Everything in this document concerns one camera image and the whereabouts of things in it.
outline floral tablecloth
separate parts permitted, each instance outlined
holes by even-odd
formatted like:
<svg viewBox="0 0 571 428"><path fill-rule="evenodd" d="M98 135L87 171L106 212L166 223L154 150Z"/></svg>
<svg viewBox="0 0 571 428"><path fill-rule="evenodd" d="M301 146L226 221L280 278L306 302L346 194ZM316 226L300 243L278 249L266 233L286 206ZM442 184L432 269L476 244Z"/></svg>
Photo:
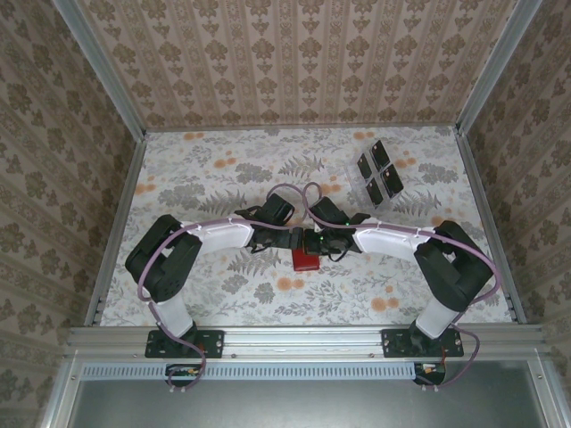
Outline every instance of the floral tablecloth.
<svg viewBox="0 0 571 428"><path fill-rule="evenodd" d="M489 253L450 127L148 134L101 324L153 324L124 263L160 215L169 213L181 221L220 218L263 204L277 183L317 181L351 216L360 207L339 171L378 138L405 187L400 199L381 211L382 220L438 226L451 218ZM296 193L279 192L301 207ZM291 221L299 222L301 214L298 209ZM319 272L295 273L291 252L276 249L199 255L182 293L199 325L407 324L431 296L420 269L400 259L353 253L338 263L321 258ZM463 321L509 322L507 303L499 293L471 308Z"/></svg>

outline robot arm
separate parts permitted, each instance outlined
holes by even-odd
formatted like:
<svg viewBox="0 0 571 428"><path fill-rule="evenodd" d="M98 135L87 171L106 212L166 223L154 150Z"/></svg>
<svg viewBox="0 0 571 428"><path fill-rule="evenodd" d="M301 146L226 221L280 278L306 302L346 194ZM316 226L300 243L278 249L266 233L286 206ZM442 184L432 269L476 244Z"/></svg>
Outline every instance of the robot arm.
<svg viewBox="0 0 571 428"><path fill-rule="evenodd" d="M246 220L282 226L291 217L294 207L277 195L272 195L263 207L237 211ZM454 319L464 312L492 276L491 270L474 255L423 235L379 228L379 221L358 214L348 218L328 198L311 207L319 218L339 225L359 225L355 228L324 228L275 230L240 222L199 226L178 236L153 263L144 283L145 297L154 302L161 322L176 336L188 337L195 324L187 313L182 293L186 278L198 253L225 248L250 247L252 252L266 248L303 248L308 254L344 254L347 251L376 252L416 261L433 294L423 312L410 327L412 346L422 350L437 341ZM149 259L169 235L182 223L170 215L157 219L137 247L129 254L127 270L135 281ZM437 235L460 241L479 250L463 229L445 221L436 228L424 228Z"/></svg>

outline patterned wall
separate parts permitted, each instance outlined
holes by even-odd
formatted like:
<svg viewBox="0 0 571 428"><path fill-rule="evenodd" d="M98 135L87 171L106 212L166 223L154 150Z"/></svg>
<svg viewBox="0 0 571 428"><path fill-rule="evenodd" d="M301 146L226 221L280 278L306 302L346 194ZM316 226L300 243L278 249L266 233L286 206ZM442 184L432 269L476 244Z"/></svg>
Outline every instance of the patterned wall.
<svg viewBox="0 0 571 428"><path fill-rule="evenodd" d="M133 148L50 2L0 2L0 426L49 397Z"/></svg>
<svg viewBox="0 0 571 428"><path fill-rule="evenodd" d="M453 122L515 0L79 0L148 128Z"/></svg>
<svg viewBox="0 0 571 428"><path fill-rule="evenodd" d="M571 391L571 2L544 0L469 140L525 310Z"/></svg>

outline floral wallpaper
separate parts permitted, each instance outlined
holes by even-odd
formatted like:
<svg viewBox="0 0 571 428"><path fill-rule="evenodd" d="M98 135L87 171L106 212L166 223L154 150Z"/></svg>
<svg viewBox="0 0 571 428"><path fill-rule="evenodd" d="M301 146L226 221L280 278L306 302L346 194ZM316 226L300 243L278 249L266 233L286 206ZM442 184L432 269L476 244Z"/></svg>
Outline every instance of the floral wallpaper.
<svg viewBox="0 0 571 428"><path fill-rule="evenodd" d="M542 2L468 137L526 314L571 397L571 2Z"/></svg>
<svg viewBox="0 0 571 428"><path fill-rule="evenodd" d="M0 2L0 426L41 417L133 149L54 6Z"/></svg>
<svg viewBox="0 0 571 428"><path fill-rule="evenodd" d="M378 210L360 205L343 165L377 139L404 183L399 198ZM125 259L163 214L185 222L222 218L262 205L278 183L321 184L348 215L367 212L389 223L439 226L457 221L488 252L476 203L451 127L311 128L148 133L101 325L154 325L137 298ZM279 194L298 210L299 195ZM305 220L306 227L312 223ZM416 263L381 254L349 253L320 270L296 273L292 253L231 249L199 255L183 299L198 325L409 324L431 292ZM481 302L465 322L510 322L501 294Z"/></svg>
<svg viewBox="0 0 571 428"><path fill-rule="evenodd" d="M79 0L149 129L452 123L516 0Z"/></svg>

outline metal base plate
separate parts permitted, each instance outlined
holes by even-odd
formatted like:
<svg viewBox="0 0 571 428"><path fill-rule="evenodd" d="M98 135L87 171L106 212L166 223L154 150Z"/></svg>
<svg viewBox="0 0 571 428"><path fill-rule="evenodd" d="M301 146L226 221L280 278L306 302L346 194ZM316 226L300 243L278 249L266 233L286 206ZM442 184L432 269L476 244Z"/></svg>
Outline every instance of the metal base plate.
<svg viewBox="0 0 571 428"><path fill-rule="evenodd" d="M206 358L222 358L224 350L223 330L198 330L194 345ZM200 358L197 352L171 340L162 330L149 332L145 347L146 358Z"/></svg>
<svg viewBox="0 0 571 428"><path fill-rule="evenodd" d="M383 337L383 356L385 358L442 358L443 350L446 357L463 357L464 348L460 333L451 328L444 330L438 343L426 353L421 354L410 345L410 331L408 328L392 328L381 331Z"/></svg>

